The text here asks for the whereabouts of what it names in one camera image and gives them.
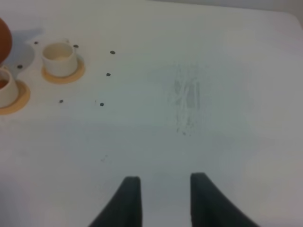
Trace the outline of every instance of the cup rim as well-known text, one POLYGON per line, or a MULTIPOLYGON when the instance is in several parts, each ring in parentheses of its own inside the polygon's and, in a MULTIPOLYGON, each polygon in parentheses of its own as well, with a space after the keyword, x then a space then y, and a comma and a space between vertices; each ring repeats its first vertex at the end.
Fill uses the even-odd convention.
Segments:
POLYGON ((4 87, 0 88, 0 91, 3 91, 5 89, 7 89, 7 87, 12 83, 13 75, 10 73, 9 70, 1 68, 1 67, 0 67, 0 71, 6 72, 8 74, 8 76, 9 76, 9 80, 8 80, 7 84, 4 87))
POLYGON ((75 54, 75 49, 73 48, 73 46, 69 43, 66 43, 66 42, 62 42, 62 41, 58 41, 58 42, 53 42, 53 43, 49 43, 47 45, 45 45, 41 51, 41 55, 42 55, 42 58, 46 61, 51 61, 51 62, 64 62, 64 61, 68 61, 70 60, 75 54), (70 56, 68 56, 67 58, 63 59, 63 60, 52 60, 52 59, 48 59, 44 56, 43 52, 44 50, 49 47, 50 45, 53 45, 53 44, 65 44, 65 45, 68 45, 71 47, 71 50, 72 50, 72 53, 70 54, 70 56))

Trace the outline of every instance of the white cup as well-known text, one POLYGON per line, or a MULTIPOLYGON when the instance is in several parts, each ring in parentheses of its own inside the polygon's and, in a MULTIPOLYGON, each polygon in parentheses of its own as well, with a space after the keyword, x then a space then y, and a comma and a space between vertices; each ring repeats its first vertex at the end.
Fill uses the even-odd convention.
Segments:
POLYGON ((45 46, 42 50, 42 60, 46 71, 56 77, 69 76, 78 67, 77 54, 68 41, 45 46))
POLYGON ((16 82, 6 66, 0 67, 0 108, 12 104, 19 95, 16 82))

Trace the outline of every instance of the orange ball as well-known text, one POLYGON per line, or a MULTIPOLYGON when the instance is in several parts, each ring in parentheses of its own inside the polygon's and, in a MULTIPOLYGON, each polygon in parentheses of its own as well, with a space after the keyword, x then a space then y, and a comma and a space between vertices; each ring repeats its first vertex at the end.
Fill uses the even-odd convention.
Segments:
POLYGON ((13 45, 13 38, 9 27, 0 18, 0 65, 8 57, 13 45))

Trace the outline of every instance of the table surface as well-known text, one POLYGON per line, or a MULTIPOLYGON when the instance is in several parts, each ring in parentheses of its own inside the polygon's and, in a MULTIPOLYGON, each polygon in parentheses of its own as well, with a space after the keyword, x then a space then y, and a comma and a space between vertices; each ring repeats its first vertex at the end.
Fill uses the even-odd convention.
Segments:
POLYGON ((5 64, 31 89, 24 109, 0 116, 14 227, 85 227, 133 175, 145 227, 189 227, 194 172, 261 226, 303 225, 303 30, 294 16, 4 0, 0 17, 14 39, 5 64), (86 73, 74 83, 40 74, 42 43, 57 38, 79 45, 86 73))

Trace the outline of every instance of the white table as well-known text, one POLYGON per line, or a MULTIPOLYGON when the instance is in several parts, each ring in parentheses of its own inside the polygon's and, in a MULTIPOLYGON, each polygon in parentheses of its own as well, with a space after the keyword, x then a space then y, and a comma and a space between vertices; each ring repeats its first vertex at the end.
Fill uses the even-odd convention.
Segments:
POLYGON ((31 89, 0 117, 14 226, 85 227, 138 175, 143 226, 189 227, 193 172, 261 226, 303 225, 295 17, 148 0, 4 0, 0 17, 14 36, 6 64, 31 89), (79 45, 81 80, 41 77, 34 41, 55 36, 79 45))

